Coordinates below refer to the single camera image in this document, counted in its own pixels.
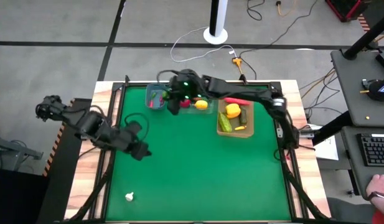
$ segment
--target green mat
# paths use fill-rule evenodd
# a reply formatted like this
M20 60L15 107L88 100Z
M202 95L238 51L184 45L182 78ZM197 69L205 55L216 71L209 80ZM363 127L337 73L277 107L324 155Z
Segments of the green mat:
M144 99L145 88L128 87L122 118L149 118L152 156L136 161L116 153L107 221L290 220L281 164L273 157L273 120L260 104L254 135L241 139L217 134L216 112L173 116L146 108ZM129 120L146 126L137 116ZM132 202L124 197L130 192Z

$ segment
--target keyboard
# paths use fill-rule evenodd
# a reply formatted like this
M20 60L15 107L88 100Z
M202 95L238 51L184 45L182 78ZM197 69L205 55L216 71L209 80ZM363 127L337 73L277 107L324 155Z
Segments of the keyboard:
M384 134L358 134L357 137L365 165L384 167Z

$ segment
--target black floor stripe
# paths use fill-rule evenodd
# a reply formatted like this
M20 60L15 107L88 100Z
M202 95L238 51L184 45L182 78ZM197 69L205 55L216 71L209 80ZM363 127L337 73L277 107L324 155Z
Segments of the black floor stripe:
M43 42L43 41L0 41L0 46L35 47L107 47L106 42Z
M106 49L105 56L103 56L103 61L102 61L102 64L100 66L97 81L104 81L105 80L107 66L109 65L109 60L110 60L110 55L111 55L112 50L113 50L112 47L107 47L107 49Z
M130 48L171 48L173 43L114 43L113 47L130 47ZM350 45L288 45L288 44L278 44L271 45L268 44L222 44L222 45L212 45L212 44L191 44L183 43L177 44L175 48L185 48L185 49L216 49L223 45L230 45L234 49L278 49L278 50L292 50L292 49L314 49L314 50L339 50L339 49L348 49Z
M119 2L115 23L113 24L113 28L111 30L111 34L110 34L110 38L109 38L109 42L108 42L108 47L106 48L105 56L103 56L103 61L102 61L102 64L100 66L100 71L99 71L97 81L103 81L105 79L107 66L108 66L109 60L110 60L111 51L113 50L112 45L114 44L114 42L116 40L118 26L119 26L119 22L121 20L121 16L123 13L125 1L126 0L121 0Z

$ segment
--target red case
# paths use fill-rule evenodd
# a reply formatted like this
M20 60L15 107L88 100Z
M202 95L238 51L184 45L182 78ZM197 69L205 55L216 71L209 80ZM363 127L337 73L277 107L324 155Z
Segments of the red case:
M367 8L367 3L363 2L362 0L356 0L355 4L352 6L351 10L349 11L340 11L337 7L337 5L334 4L334 2L337 2L339 4L343 4L343 2L339 0L326 0L327 4L330 6L330 8L334 11L335 15L340 19L341 22L348 22L352 20L356 20L358 16Z

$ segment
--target green cucumber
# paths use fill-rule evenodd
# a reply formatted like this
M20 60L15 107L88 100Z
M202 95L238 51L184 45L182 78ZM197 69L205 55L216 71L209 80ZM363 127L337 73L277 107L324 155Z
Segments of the green cucumber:
M230 133L232 131L232 126L226 115L223 113L218 113L218 121L223 132Z

